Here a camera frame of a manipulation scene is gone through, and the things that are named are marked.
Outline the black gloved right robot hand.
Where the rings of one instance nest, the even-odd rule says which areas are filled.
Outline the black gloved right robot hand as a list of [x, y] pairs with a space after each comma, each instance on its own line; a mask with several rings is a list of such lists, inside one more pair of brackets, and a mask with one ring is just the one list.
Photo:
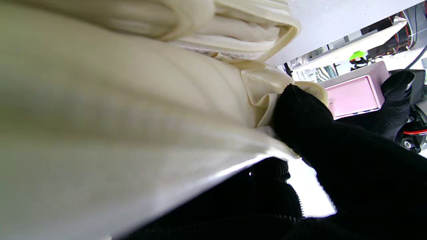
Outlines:
[[273, 130], [316, 171], [335, 206], [303, 217], [287, 163], [266, 158], [123, 240], [426, 239], [426, 160], [360, 127], [333, 120], [313, 95], [288, 85]]

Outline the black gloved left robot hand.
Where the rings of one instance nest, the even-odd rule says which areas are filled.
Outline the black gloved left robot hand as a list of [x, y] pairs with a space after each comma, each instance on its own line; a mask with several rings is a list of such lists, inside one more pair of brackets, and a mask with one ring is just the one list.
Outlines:
[[384, 102], [378, 111], [347, 116], [337, 121], [360, 126], [387, 140], [395, 141], [410, 114], [414, 79], [415, 74], [408, 70], [390, 76], [381, 85]]

